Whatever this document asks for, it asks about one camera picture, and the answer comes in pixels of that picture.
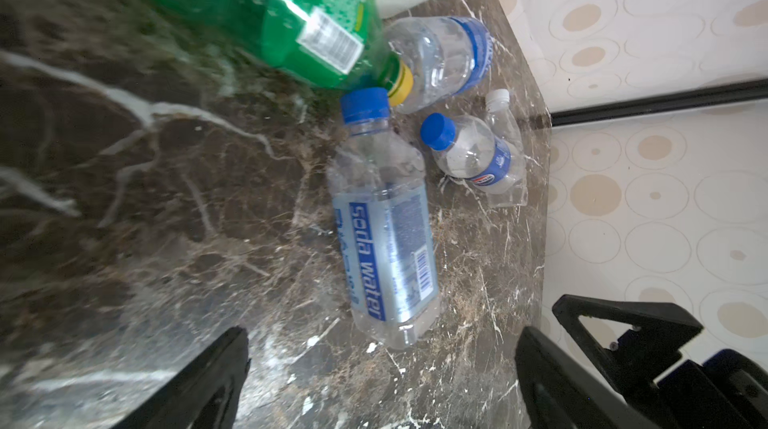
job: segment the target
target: bottle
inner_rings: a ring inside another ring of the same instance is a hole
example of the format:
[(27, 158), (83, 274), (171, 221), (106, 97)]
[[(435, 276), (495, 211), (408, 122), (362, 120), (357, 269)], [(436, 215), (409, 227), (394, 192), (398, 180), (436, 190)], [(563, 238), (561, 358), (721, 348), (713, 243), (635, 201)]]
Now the bottle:
[(422, 154), (389, 128), (383, 88), (341, 100), (350, 137), (328, 165), (352, 317), (393, 349), (416, 343), (440, 312)]
[(380, 86), (393, 104), (412, 75), (389, 49), (374, 0), (152, 0), (222, 30), (256, 58), (326, 88)]
[(524, 153), (523, 137), (509, 110), (509, 91), (506, 88), (492, 90), (485, 96), (485, 123), (491, 128), (495, 136), (503, 138)]
[(451, 119), (435, 112), (422, 124), (421, 137), (443, 172), (488, 194), (507, 194), (525, 175), (518, 149), (494, 136), (477, 117)]
[(389, 46), (413, 74), (413, 89), (395, 110), (403, 114), (460, 94), (491, 66), (493, 38), (469, 17), (407, 17), (384, 29)]

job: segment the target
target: black triangular bracket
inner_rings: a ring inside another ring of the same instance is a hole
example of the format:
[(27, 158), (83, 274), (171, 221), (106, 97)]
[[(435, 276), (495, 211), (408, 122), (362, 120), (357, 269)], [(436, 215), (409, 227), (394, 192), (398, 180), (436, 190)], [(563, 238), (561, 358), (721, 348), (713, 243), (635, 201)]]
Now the black triangular bracket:
[[(578, 347), (623, 396), (652, 385), (654, 378), (677, 362), (678, 351), (704, 326), (688, 311), (667, 302), (617, 302), (564, 295), (552, 312)], [(581, 324), (580, 316), (623, 322), (633, 326), (618, 345), (602, 347)]]

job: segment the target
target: yellow bottle cap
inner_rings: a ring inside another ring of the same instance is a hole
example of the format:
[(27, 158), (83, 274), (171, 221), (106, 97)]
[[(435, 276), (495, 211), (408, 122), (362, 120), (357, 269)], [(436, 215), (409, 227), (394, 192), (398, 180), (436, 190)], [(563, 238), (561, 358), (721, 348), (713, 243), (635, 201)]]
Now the yellow bottle cap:
[(399, 106), (406, 101), (408, 94), (413, 89), (413, 73), (411, 69), (401, 60), (400, 71), (397, 76), (395, 86), (389, 91), (389, 106)]

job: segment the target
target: bottle base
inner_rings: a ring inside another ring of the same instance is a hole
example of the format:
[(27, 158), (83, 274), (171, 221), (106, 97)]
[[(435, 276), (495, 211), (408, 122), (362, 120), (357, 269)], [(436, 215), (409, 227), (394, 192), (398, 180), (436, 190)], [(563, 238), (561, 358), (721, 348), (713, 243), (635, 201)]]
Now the bottle base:
[(400, 323), (382, 322), (352, 309), (352, 318), (360, 331), (396, 351), (404, 351), (414, 345), (435, 324), (439, 315), (440, 294), (429, 301), (415, 318)]

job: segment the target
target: blue bottle cap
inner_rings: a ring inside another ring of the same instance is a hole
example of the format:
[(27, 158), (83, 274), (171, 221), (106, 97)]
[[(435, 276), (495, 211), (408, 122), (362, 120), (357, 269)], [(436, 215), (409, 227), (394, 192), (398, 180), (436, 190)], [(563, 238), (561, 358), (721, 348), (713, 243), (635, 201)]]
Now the blue bottle cap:
[(385, 88), (361, 88), (341, 97), (341, 114), (347, 125), (389, 117)]
[(456, 124), (439, 112), (431, 114), (422, 123), (422, 141), (435, 149), (444, 151), (456, 139)]

